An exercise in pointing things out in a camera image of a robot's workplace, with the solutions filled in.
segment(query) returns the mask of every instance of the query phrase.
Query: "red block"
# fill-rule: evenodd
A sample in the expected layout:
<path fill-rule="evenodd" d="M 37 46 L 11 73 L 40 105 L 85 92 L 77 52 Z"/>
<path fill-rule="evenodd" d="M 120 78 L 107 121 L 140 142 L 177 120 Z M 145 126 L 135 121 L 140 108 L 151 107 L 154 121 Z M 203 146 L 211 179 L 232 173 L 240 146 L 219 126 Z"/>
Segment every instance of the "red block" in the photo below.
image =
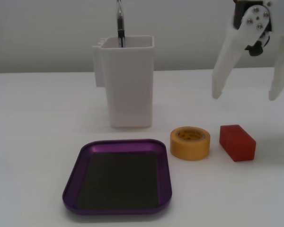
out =
<path fill-rule="evenodd" d="M 235 162 L 253 160 L 256 141 L 239 125 L 220 127 L 220 144 Z"/>

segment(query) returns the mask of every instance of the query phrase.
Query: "purple tray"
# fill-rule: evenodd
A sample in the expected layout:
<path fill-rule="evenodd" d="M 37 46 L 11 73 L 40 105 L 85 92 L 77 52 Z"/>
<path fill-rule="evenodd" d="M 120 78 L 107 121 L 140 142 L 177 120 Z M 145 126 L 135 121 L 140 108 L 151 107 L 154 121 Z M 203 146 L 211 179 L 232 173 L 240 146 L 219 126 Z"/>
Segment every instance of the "purple tray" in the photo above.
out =
<path fill-rule="evenodd" d="M 123 168 L 127 164 L 132 165 L 133 168 L 127 171 L 125 167 Z M 104 168 L 104 171 L 99 171 L 97 169 L 98 166 Z M 121 166 L 121 168 L 118 168 L 116 171 L 109 170 L 115 166 Z M 116 174 L 117 179 L 116 177 L 107 177 L 104 172 Z M 118 185 L 122 184 L 122 182 L 126 186 L 125 190 Z M 105 189 L 106 184 L 109 185 L 109 190 Z M 140 194 L 135 192 L 135 189 L 140 191 L 141 197 L 139 197 Z M 128 194 L 129 198 L 115 198 L 114 196 L 116 195 L 118 197 L 118 190 L 121 194 L 123 193 L 122 196 L 127 197 Z M 65 207 L 78 215 L 151 214 L 164 209 L 168 205 L 171 195 L 167 152 L 162 142 L 151 139 L 105 140 L 89 143 L 81 149 L 64 189 L 62 199 Z M 93 200 L 97 201 L 94 204 L 98 203 L 98 205 L 78 205 L 79 201 L 86 203 L 85 198 L 89 196 L 93 197 Z M 116 207 L 118 206 L 116 205 L 118 204 L 117 200 L 121 204 L 120 208 Z"/>

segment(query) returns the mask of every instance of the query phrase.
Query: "white wall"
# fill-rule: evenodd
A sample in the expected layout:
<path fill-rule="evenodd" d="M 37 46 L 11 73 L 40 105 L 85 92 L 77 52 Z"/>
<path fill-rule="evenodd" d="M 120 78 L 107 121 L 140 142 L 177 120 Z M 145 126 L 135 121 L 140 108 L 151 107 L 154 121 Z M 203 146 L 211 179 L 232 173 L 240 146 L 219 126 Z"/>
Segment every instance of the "white wall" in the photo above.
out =
<path fill-rule="evenodd" d="M 232 0 L 123 0 L 127 35 L 153 35 L 155 70 L 211 69 Z M 0 72 L 93 71 L 90 47 L 116 35 L 115 0 L 0 0 Z M 277 41 L 237 67 L 266 67 Z"/>

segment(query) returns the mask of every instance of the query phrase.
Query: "pen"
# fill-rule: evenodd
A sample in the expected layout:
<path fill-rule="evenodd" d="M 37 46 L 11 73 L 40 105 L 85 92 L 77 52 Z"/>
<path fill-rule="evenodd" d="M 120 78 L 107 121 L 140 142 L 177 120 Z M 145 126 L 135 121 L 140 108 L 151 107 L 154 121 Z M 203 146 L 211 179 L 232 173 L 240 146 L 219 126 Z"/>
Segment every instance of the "pen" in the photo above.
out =
<path fill-rule="evenodd" d="M 117 24 L 119 47 L 125 47 L 124 18 L 121 6 L 121 0 L 117 0 Z"/>

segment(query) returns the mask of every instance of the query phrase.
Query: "screw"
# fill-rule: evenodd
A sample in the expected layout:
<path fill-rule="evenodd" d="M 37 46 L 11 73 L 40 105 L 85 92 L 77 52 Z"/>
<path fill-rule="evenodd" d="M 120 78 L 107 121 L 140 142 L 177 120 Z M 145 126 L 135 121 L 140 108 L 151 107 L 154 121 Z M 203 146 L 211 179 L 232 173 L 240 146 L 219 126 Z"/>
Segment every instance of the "screw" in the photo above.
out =
<path fill-rule="evenodd" d="M 246 23 L 247 23 L 248 25 L 252 25 L 254 22 L 253 22 L 252 19 L 247 19 Z"/>
<path fill-rule="evenodd" d="M 264 18 L 269 18 L 269 13 L 268 12 L 264 12 L 263 17 Z"/>
<path fill-rule="evenodd" d="M 254 7 L 254 13 L 258 13 L 259 12 L 259 8 L 258 7 Z"/>
<path fill-rule="evenodd" d="M 257 25 L 257 30 L 262 30 L 263 29 L 263 24 L 258 24 Z"/>

